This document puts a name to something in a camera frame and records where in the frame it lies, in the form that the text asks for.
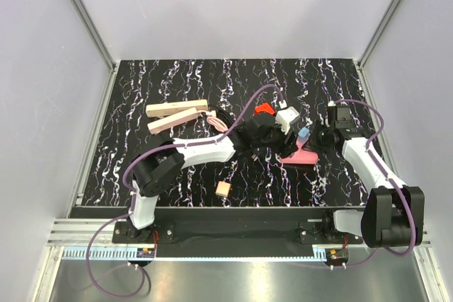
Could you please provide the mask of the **red block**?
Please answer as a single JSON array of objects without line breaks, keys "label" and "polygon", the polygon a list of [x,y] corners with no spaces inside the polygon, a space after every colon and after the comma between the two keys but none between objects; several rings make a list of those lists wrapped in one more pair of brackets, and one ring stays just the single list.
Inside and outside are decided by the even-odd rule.
[{"label": "red block", "polygon": [[276,111],[269,103],[263,103],[255,107],[253,114],[259,115],[261,113],[266,113],[274,116]]}]

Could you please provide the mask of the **blue plug block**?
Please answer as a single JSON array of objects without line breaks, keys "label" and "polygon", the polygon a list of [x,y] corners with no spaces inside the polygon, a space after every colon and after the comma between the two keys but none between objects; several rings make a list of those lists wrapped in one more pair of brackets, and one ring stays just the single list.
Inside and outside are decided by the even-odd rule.
[{"label": "blue plug block", "polygon": [[298,140],[300,140],[302,143],[305,143],[309,139],[310,133],[310,128],[302,128],[298,133]]}]

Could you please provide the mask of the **pink triangular socket block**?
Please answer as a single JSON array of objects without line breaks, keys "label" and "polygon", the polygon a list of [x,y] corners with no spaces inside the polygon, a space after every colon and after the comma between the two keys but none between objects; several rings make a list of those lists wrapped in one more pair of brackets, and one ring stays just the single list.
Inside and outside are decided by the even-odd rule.
[{"label": "pink triangular socket block", "polygon": [[302,144],[297,142],[297,151],[290,157],[281,158],[280,162],[287,165],[314,165],[317,163],[318,154],[303,148]]}]

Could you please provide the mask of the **pink plug adapter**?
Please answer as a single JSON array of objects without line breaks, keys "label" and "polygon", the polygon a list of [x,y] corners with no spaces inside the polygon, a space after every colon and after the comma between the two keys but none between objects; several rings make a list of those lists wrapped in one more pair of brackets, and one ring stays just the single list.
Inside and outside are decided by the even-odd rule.
[{"label": "pink plug adapter", "polygon": [[230,189],[231,189],[230,183],[225,181],[219,181],[217,184],[217,188],[215,190],[215,194],[219,197],[228,197]]}]

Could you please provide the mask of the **beige power strip red sockets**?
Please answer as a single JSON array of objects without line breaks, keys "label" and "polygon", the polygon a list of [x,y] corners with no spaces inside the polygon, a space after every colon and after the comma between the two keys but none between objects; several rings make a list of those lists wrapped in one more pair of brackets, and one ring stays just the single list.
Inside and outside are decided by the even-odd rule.
[{"label": "beige power strip red sockets", "polygon": [[166,117],[185,110],[195,108],[196,110],[208,110],[208,101],[202,100],[187,100],[171,103],[159,103],[146,106],[145,113],[147,117]]}]

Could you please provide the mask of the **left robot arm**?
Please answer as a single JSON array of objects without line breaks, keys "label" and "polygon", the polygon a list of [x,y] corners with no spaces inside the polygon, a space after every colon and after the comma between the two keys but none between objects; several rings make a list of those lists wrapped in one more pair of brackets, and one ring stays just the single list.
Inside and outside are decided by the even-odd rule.
[{"label": "left robot arm", "polygon": [[123,175],[123,184],[132,193],[128,234],[139,243],[151,238],[158,197],[185,168],[226,163],[262,148],[269,148],[280,158],[291,156],[298,149],[295,129],[299,120],[299,113],[290,107],[274,115],[262,112],[245,122],[237,120],[225,133],[213,137],[174,139],[158,134],[151,149],[139,154]]}]

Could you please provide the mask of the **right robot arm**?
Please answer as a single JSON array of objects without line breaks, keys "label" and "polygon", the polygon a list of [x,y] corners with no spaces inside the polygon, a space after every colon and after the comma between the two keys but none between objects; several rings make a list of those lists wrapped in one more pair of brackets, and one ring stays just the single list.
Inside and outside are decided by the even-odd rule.
[{"label": "right robot arm", "polygon": [[321,225],[321,234],[328,242],[337,243],[349,233],[363,239],[369,248],[405,256],[423,240],[425,195],[400,179],[377,153],[373,142],[381,130],[367,135],[358,127],[349,107],[352,102],[329,103],[326,119],[311,128],[306,147],[342,156],[365,186],[367,203],[362,211],[334,211]]}]

